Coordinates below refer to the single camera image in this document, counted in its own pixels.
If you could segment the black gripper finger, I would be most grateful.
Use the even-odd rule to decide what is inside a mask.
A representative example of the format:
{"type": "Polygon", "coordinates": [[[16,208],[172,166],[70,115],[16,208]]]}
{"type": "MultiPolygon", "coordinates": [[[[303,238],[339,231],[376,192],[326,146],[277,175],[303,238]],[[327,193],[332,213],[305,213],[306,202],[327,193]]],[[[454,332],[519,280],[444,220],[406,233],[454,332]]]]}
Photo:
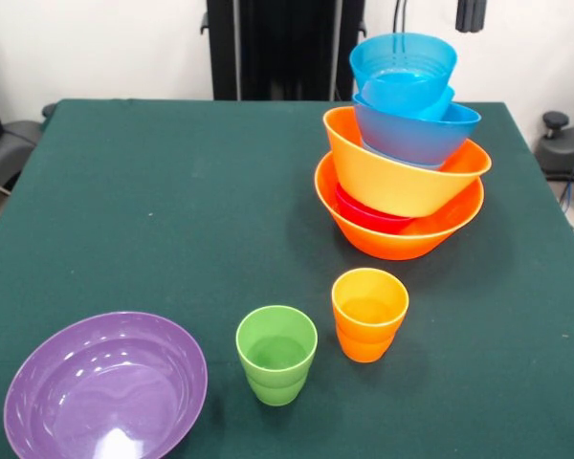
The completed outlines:
{"type": "Polygon", "coordinates": [[[472,25],[472,0],[458,0],[455,28],[460,33],[468,33],[472,25]]]}
{"type": "Polygon", "coordinates": [[[471,33],[478,33],[484,28],[485,14],[486,14],[486,0],[473,0],[472,17],[470,24],[471,33]]]}

